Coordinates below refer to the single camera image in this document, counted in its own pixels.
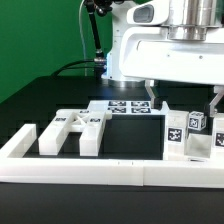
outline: cable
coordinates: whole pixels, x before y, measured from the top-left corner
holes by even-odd
[[[86,60],[86,44],[85,44],[85,39],[83,35],[83,26],[82,26],[82,7],[84,4],[85,0],[82,0],[80,7],[79,7],[79,31],[80,31],[80,37],[81,37],[81,42],[82,42],[82,48],[83,48],[83,57],[84,60]]]
[[[51,76],[56,77],[61,71],[65,70],[66,68],[69,68],[73,65],[86,64],[86,63],[89,63],[89,62],[94,62],[94,60],[93,59],[86,59],[86,60],[80,60],[80,61],[75,61],[75,62],[68,63],[68,64],[64,65],[63,67],[59,68],[58,70],[56,70],[55,72],[53,72],[51,74]]]

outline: black square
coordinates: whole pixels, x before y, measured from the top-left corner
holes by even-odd
[[[224,147],[224,133],[216,133],[215,146]]]
[[[149,107],[149,102],[147,101],[133,101],[131,102],[133,107]]]
[[[109,106],[111,107],[125,107],[126,101],[109,101]]]
[[[151,110],[149,108],[131,108],[133,114],[150,114]]]
[[[111,110],[113,114],[125,114],[125,107],[108,107],[108,110]]]
[[[189,127],[190,128],[198,128],[198,125],[199,125],[199,119],[191,117],[189,120]]]
[[[168,141],[181,142],[182,141],[182,129],[168,128]]]

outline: white plastic part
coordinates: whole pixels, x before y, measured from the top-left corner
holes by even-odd
[[[121,5],[113,3],[112,5],[113,46],[111,51],[107,54],[107,72],[102,75],[103,79],[117,82],[142,81],[142,79],[139,78],[123,76],[119,69],[121,40],[125,31],[131,27],[131,25],[127,23],[127,11],[134,6],[136,6],[136,3],[133,1],[126,1]]]
[[[14,158],[34,140],[26,125],[0,150],[0,182],[224,188],[223,161]]]
[[[164,153],[183,156],[187,143],[189,112],[170,110],[165,119]]]
[[[166,115],[169,111],[167,103],[164,101],[161,110],[151,108],[150,101],[125,101],[125,100],[102,100],[90,101],[89,111],[111,111],[112,114],[119,115]]]
[[[90,114],[79,139],[80,156],[98,156],[105,125],[106,112],[92,112]]]
[[[135,11],[145,6],[152,6],[154,9],[152,21],[136,23],[134,21]],[[127,21],[129,24],[137,24],[137,25],[148,25],[148,26],[160,25],[164,23],[169,17],[169,6],[170,6],[170,0],[154,0],[145,4],[141,4],[140,6],[136,6],[128,10]]]
[[[36,125],[23,125],[20,130],[1,148],[0,158],[22,158],[36,138]]]
[[[211,155],[212,136],[189,134],[185,155],[188,160],[207,161]]]
[[[83,132],[80,155],[97,156],[107,119],[111,111],[62,109],[39,138],[40,155],[57,155],[69,132]]]
[[[211,157],[224,159],[224,114],[217,114],[213,120]]]
[[[207,117],[204,113],[192,111],[189,114],[188,129],[201,131],[206,127]]]
[[[167,35],[168,28],[165,27],[128,29],[120,50],[122,74],[144,79],[224,85],[224,28],[209,29],[203,42],[171,41]]]
[[[75,119],[71,112],[57,114],[38,139],[40,155],[57,155],[69,132],[66,129]]]

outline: green background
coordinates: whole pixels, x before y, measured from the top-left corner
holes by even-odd
[[[81,0],[0,1],[0,102],[36,77],[48,76],[64,64],[83,59],[78,24],[80,3]],[[97,21],[102,48],[108,52],[112,42],[111,15],[97,17]],[[85,9],[83,27],[87,57],[93,58],[94,42]]]

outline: black cable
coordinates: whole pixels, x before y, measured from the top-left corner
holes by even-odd
[[[68,63],[68,64],[64,65],[63,67],[59,68],[58,70],[56,70],[55,72],[53,72],[51,74],[51,76],[56,77],[61,71],[65,70],[66,68],[71,67],[73,65],[85,64],[85,63],[89,63],[89,62],[94,62],[94,60],[86,59],[86,60],[79,60],[79,61]]]

